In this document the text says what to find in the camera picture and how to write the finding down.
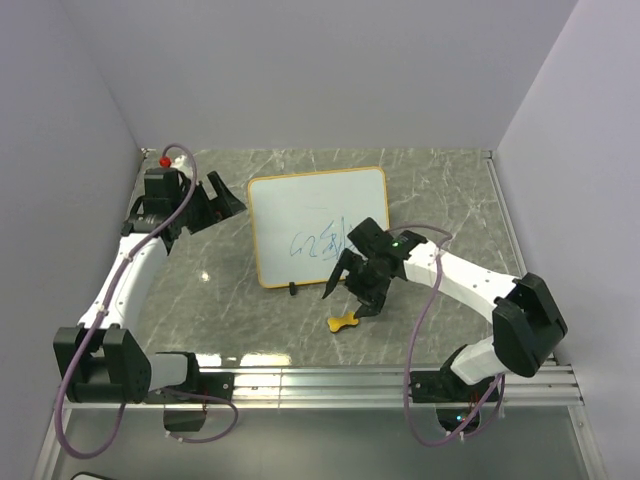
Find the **blue marker scribble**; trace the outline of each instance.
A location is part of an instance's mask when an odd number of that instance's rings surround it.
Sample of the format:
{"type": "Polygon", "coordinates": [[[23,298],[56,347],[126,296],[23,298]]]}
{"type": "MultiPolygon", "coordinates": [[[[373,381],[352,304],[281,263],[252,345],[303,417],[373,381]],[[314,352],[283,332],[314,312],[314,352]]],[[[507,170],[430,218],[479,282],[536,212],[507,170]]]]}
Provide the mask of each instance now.
{"type": "Polygon", "coordinates": [[[337,260],[345,248],[353,249],[353,244],[347,238],[347,234],[353,229],[349,224],[346,229],[344,217],[340,220],[331,220],[329,224],[318,232],[298,232],[289,245],[289,255],[308,255],[322,260],[337,260]]]}

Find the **yellow whiteboard frame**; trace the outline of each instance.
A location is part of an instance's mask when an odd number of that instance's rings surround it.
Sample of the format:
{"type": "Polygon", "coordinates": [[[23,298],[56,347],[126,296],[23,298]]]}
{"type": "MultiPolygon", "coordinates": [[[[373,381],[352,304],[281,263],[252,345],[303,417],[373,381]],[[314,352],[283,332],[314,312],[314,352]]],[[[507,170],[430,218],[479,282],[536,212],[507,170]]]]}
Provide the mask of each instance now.
{"type": "MultiPolygon", "coordinates": [[[[249,217],[251,220],[251,235],[253,236],[253,250],[256,252],[256,270],[258,271],[258,283],[262,288],[283,288],[288,287],[288,283],[284,283],[281,285],[265,285],[262,281],[262,275],[260,273],[260,253],[258,252],[258,239],[256,237],[256,229],[254,227],[255,220],[253,217],[253,200],[251,198],[251,185],[254,182],[267,181],[267,180],[280,180],[282,178],[290,178],[290,177],[306,177],[308,175],[326,175],[329,173],[345,173],[345,172],[357,172],[361,170],[380,170],[382,173],[382,186],[384,188],[384,204],[385,204],[385,212],[387,216],[387,225],[386,228],[390,227],[389,221],[389,197],[387,195],[387,175],[384,173],[384,170],[381,167],[373,166],[373,167],[356,167],[356,168],[343,168],[339,170],[325,170],[322,172],[308,172],[308,173],[290,173],[287,175],[271,175],[268,177],[256,177],[249,180],[247,184],[247,198],[249,199],[249,217]]],[[[315,283],[324,283],[327,279],[322,280],[310,280],[307,282],[296,283],[296,285],[313,285],[315,283]]]]}

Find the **yellow eraser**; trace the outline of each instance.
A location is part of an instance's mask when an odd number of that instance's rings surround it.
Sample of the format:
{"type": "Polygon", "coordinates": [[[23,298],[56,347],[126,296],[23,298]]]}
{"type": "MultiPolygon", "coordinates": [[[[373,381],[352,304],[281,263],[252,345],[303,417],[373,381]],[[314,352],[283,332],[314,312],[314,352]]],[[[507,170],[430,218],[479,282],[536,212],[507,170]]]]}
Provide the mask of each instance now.
{"type": "Polygon", "coordinates": [[[343,327],[355,327],[360,323],[360,320],[354,318],[354,315],[355,312],[347,312],[344,317],[330,317],[329,320],[327,320],[329,331],[331,333],[338,333],[343,327]]]}

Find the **marble table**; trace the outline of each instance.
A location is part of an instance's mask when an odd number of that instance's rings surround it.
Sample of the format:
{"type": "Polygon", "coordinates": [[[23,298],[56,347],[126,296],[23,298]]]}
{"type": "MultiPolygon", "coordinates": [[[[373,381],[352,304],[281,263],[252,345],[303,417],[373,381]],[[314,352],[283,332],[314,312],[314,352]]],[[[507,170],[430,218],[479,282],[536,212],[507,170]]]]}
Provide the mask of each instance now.
{"type": "MultiPolygon", "coordinates": [[[[145,169],[157,165],[148,152],[145,169]]],[[[217,170],[247,203],[254,177],[379,165],[386,173],[391,225],[423,222],[454,234],[449,250],[491,270],[518,274],[487,161],[479,150],[339,149],[237,150],[196,154],[204,175],[217,170]]],[[[435,239],[429,232],[420,232],[435,239]]],[[[157,275],[136,337],[146,352],[193,351],[210,366],[398,365],[429,289],[396,279],[384,311],[336,335],[329,316],[355,310],[356,299],[339,286],[326,300],[324,285],[263,289],[258,284],[248,212],[196,235],[185,233],[157,275]]],[[[414,361],[441,363],[459,346],[491,333],[468,307],[439,296],[425,321],[414,361]]]]}

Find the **white wall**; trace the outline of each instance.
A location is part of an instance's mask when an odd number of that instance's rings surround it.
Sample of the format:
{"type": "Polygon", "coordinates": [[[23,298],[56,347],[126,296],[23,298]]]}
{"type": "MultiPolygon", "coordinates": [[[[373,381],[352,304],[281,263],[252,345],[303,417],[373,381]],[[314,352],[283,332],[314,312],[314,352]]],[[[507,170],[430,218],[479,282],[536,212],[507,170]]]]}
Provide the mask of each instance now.
{"type": "Polygon", "coordinates": [[[575,0],[63,0],[139,145],[495,148],[575,0]]]}
{"type": "Polygon", "coordinates": [[[612,479],[640,468],[640,2],[580,0],[498,148],[612,479]]]}
{"type": "Polygon", "coordinates": [[[138,152],[58,1],[0,5],[0,478],[29,478],[74,325],[115,255],[138,152]]]}

